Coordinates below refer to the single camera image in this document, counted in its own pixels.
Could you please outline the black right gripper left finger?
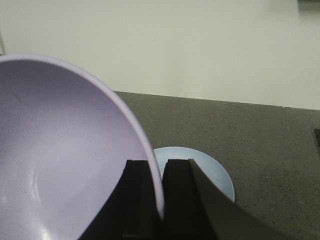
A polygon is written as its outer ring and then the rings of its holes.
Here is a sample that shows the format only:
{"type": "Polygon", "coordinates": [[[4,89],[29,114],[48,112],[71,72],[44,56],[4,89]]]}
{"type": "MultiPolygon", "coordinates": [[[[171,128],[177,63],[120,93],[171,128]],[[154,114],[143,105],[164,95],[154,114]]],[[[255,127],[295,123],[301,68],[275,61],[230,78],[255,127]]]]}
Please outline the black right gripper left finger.
{"type": "Polygon", "coordinates": [[[160,224],[149,163],[127,160],[116,187],[81,240],[155,240],[160,224]]]}

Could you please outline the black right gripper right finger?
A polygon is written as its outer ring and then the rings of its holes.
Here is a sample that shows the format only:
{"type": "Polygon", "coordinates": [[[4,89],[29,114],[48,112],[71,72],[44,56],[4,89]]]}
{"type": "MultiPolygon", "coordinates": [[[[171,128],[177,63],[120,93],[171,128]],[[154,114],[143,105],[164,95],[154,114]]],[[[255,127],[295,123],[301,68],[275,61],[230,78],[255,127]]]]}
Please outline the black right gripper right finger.
{"type": "Polygon", "coordinates": [[[193,159],[170,159],[162,178],[163,240],[286,240],[228,199],[193,159]]]}

